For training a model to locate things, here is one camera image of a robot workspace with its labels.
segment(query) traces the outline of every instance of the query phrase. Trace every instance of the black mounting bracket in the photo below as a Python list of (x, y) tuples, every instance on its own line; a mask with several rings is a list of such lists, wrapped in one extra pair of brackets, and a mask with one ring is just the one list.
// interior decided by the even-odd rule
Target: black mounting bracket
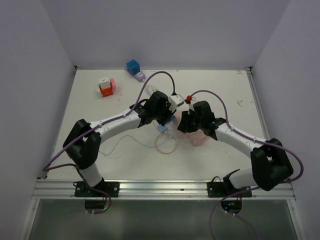
[[(227, 189), (226, 183), (224, 181), (209, 181), (206, 183), (206, 190), (208, 191), (208, 197), (209, 198), (224, 198), (226, 196), (229, 196), (231, 194), (244, 191), (247, 187), (243, 187), (240, 189)], [(251, 191), (243, 193), (243, 198), (251, 198), (252, 193)]]
[[(73, 183), (75, 186), (74, 196), (77, 198), (97, 198), (105, 197), (102, 193), (92, 191), (83, 181), (76, 181)], [(111, 198), (117, 198), (119, 195), (120, 183), (118, 181), (105, 181), (101, 191), (109, 194)]]

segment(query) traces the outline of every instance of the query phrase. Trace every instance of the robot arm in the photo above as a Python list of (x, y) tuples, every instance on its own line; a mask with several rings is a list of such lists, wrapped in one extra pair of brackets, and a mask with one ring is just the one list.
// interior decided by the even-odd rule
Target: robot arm
[(293, 174), (293, 168), (285, 151), (252, 142), (235, 133), (234, 130), (257, 141), (282, 146), (279, 140), (273, 138), (268, 141), (256, 138), (232, 125), (230, 128), (224, 118), (215, 118), (206, 101), (191, 100), (187, 103), (190, 106), (189, 111), (182, 112), (178, 130), (183, 133), (203, 130), (205, 135), (236, 148), (251, 159), (251, 168), (235, 170), (223, 178), (226, 192), (251, 186), (259, 186), (265, 191), (270, 191)]
[[(127, 116), (125, 116), (125, 114), (128, 113), (134, 105), (130, 106), (126, 111), (107, 119), (93, 122), (86, 122), (84, 119), (77, 121), (66, 138), (63, 147), (90, 129), (101, 126), (96, 131), (88, 134), (86, 140), (82, 138), (71, 145), (71, 147), (66, 150), (66, 153), (78, 166), (79, 171), (91, 187), (98, 190), (103, 189), (104, 179), (100, 175), (95, 163), (98, 158), (100, 145), (119, 133), (140, 128), (150, 124), (153, 120), (156, 120), (164, 126), (170, 121), (176, 109), (183, 103), (184, 99), (180, 95), (171, 95), (168, 97), (164, 93), (156, 91), (149, 99), (140, 101), (134, 108), (134, 111)], [(120, 116), (124, 117), (102, 125), (106, 120)]]

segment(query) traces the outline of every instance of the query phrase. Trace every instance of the blue object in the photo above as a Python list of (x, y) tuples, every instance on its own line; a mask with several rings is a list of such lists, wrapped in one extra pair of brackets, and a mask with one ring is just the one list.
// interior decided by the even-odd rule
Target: blue object
[(140, 72), (140, 64), (132, 59), (131, 61), (126, 63), (127, 71), (133, 76)]
[(166, 126), (162, 126), (161, 124), (159, 124), (158, 126), (156, 126), (156, 128), (158, 129), (158, 131), (163, 134), (164, 132), (168, 131), (168, 128)]

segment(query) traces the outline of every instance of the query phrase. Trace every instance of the table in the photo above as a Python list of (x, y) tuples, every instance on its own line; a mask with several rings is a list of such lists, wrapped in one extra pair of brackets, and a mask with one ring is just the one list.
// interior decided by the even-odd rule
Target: table
[[(148, 77), (156, 70), (143, 72)], [(175, 80), (177, 94), (186, 97), (197, 90), (211, 90), (224, 100), (229, 120), (235, 127), (259, 138), (264, 137), (246, 71), (168, 70), (168, 72)], [(96, 91), (98, 79), (103, 77), (115, 79), (114, 95), (101, 97)], [(156, 75), (149, 83), (167, 95), (172, 93), (172, 83), (165, 74)], [(142, 86), (142, 83), (136, 81), (125, 70), (78, 70), (54, 154), (62, 148), (77, 120), (85, 119), (87, 122), (92, 122), (121, 113), (134, 104)], [(213, 95), (198, 93), (196, 97), (198, 100), (208, 101), (216, 117), (225, 117), (221, 103)], [(185, 104), (178, 110), (186, 109), (188, 106)], [(145, 145), (152, 146), (159, 132), (153, 124), (128, 130), (105, 141), (100, 150), (109, 152), (125, 135), (131, 135)], [(163, 147), (168, 151), (173, 145), (173, 140), (168, 139)], [(65, 163), (72, 163), (72, 160), (63, 153), (53, 166)], [(110, 157), (99, 153), (96, 164), (105, 180), (210, 180), (215, 176), (223, 177), (236, 169), (249, 168), (251, 161), (233, 147), (213, 139), (197, 147), (192, 146), (186, 139), (180, 139), (177, 150), (164, 155), (154, 148), (142, 146), (133, 139), (125, 137)], [(80, 179), (72, 167), (52, 170), (47, 178)]]

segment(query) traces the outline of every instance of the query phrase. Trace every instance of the purple block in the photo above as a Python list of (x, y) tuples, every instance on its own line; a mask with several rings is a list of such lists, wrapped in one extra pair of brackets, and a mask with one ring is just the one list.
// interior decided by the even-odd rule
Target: purple block
[[(127, 66), (125, 65), (124, 66), (124, 69), (128, 72), (128, 69), (127, 69)], [(135, 75), (131, 75), (132, 77), (134, 77), (139, 83), (142, 83), (142, 81), (144, 79), (146, 79), (146, 75), (144, 73), (142, 73), (141, 71), (138, 72), (137, 74)]]

